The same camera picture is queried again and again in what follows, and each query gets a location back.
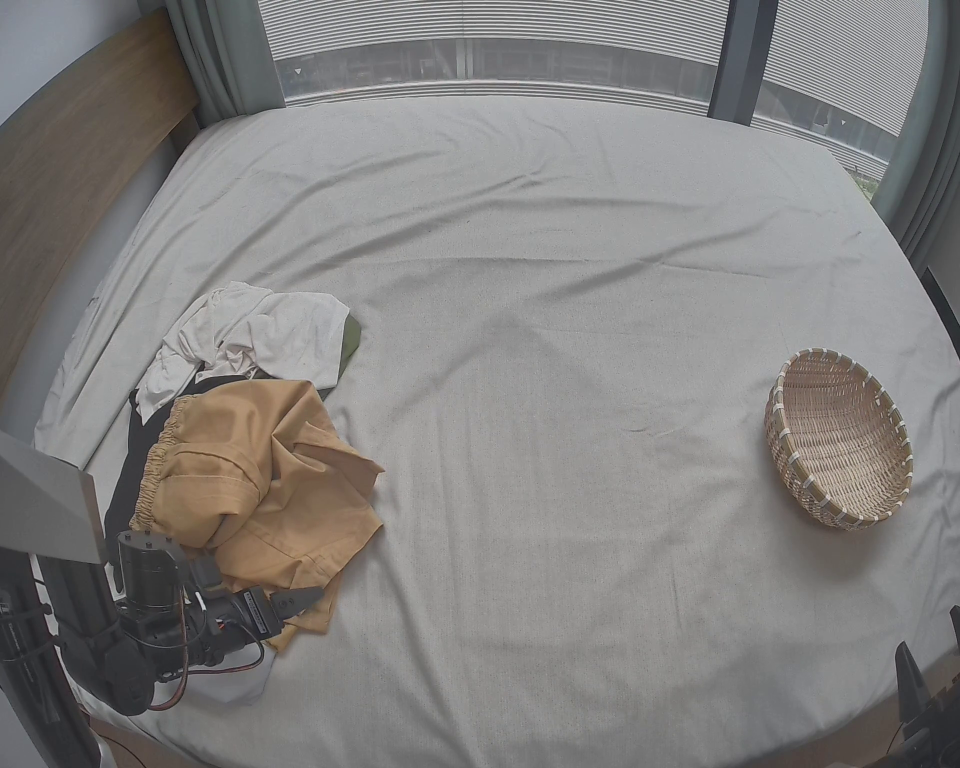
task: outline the bed frame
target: bed frame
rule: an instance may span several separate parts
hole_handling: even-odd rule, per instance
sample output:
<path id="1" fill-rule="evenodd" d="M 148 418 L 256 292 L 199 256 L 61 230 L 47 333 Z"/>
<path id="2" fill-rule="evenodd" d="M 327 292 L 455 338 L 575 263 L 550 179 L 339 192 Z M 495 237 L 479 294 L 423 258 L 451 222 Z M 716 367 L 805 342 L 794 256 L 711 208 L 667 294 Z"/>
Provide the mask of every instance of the bed frame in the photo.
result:
<path id="1" fill-rule="evenodd" d="M 166 10 L 60 72 L 0 126 L 0 396 L 70 258 L 199 102 Z"/>

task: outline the woven basket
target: woven basket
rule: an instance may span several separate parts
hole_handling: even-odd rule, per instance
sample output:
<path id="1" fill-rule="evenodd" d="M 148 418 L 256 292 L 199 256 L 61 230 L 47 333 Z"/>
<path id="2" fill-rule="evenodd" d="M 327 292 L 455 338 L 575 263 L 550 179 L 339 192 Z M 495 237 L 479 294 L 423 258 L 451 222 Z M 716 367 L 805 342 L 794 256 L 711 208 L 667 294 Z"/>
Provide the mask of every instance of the woven basket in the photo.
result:
<path id="1" fill-rule="evenodd" d="M 826 525 L 867 528 L 910 493 L 913 453 L 900 411 L 850 357 L 831 349 L 791 357 L 770 391 L 765 425 L 786 487 Z"/>

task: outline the bed sheet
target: bed sheet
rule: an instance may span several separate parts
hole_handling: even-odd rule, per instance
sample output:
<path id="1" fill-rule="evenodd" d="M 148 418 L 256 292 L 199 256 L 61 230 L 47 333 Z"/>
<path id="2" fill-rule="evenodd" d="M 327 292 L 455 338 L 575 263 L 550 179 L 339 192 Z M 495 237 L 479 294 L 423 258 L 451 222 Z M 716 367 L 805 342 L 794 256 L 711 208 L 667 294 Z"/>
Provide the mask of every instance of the bed sheet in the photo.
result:
<path id="1" fill-rule="evenodd" d="M 888 695 L 952 643 L 960 364 L 819 147 L 551 99 L 237 118 L 180 158 L 67 351 L 37 445 L 106 508 L 126 395 L 199 294 L 331 293 L 363 342 L 327 401 L 387 472 L 327 636 L 250 707 L 119 718 L 224 766 L 733 765 Z M 803 514 L 763 437 L 780 365 L 891 392 L 903 511 Z"/>

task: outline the black garment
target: black garment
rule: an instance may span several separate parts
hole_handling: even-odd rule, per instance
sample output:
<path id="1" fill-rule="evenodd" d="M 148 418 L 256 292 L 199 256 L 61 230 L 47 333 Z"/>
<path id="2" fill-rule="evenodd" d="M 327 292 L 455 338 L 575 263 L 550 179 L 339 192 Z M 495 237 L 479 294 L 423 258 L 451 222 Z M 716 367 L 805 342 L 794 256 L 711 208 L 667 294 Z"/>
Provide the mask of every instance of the black garment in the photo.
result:
<path id="1" fill-rule="evenodd" d="M 246 380 L 246 376 L 212 376 L 200 382 L 191 382 L 180 394 L 202 395 L 221 384 Z M 120 547 L 117 545 L 117 537 L 124 531 L 130 530 L 130 518 L 133 517 L 133 509 L 136 507 L 136 500 L 140 495 L 140 482 L 143 480 L 144 467 L 147 466 L 147 454 L 159 440 L 163 425 L 167 422 L 170 411 L 174 407 L 174 400 L 159 408 L 147 419 L 145 424 L 141 422 L 140 414 L 136 410 L 136 390 L 130 393 L 130 405 L 127 458 L 124 459 L 120 477 L 117 480 L 116 488 L 113 490 L 113 498 L 110 500 L 110 506 L 104 517 L 107 556 L 113 565 L 113 581 L 116 583 L 117 589 L 123 589 L 123 577 L 120 575 Z"/>

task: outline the basket rim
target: basket rim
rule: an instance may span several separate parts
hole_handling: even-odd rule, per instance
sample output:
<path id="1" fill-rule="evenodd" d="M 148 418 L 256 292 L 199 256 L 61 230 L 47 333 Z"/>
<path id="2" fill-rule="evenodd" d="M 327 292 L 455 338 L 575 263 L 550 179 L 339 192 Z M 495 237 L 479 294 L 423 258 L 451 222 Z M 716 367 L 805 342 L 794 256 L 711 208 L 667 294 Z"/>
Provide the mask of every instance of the basket rim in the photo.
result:
<path id="1" fill-rule="evenodd" d="M 801 456 L 800 451 L 797 450 L 790 432 L 790 423 L 786 416 L 786 408 L 783 405 L 783 384 L 786 380 L 787 373 L 790 371 L 790 367 L 794 363 L 802 358 L 812 358 L 815 356 L 819 356 L 820 360 L 835 364 L 849 364 L 847 368 L 848 372 L 853 373 L 858 379 L 863 381 L 864 386 L 870 387 L 874 391 L 874 395 L 879 399 L 881 406 L 887 412 L 887 418 L 896 425 L 897 432 L 901 436 L 900 447 L 905 448 L 907 451 L 906 459 L 903 462 L 906 468 L 906 477 L 902 490 L 896 494 L 898 500 L 888 510 L 864 516 L 859 512 L 851 512 L 845 506 L 837 504 L 836 501 L 830 498 L 830 494 L 806 466 L 804 458 Z M 777 381 L 770 391 L 770 407 L 772 408 L 771 419 L 773 420 L 775 431 L 779 436 L 780 447 L 786 451 L 786 455 L 789 457 L 787 465 L 792 468 L 797 475 L 802 488 L 813 496 L 817 506 L 823 512 L 833 516 L 838 524 L 843 523 L 854 528 L 873 525 L 874 523 L 887 519 L 903 506 L 903 502 L 910 493 L 910 487 L 913 485 L 913 445 L 910 443 L 910 437 L 906 431 L 906 424 L 903 422 L 900 409 L 890 397 L 890 394 L 883 388 L 880 382 L 874 378 L 872 373 L 860 363 L 857 363 L 852 357 L 841 354 L 835 349 L 822 347 L 811 347 L 797 352 L 780 368 Z"/>

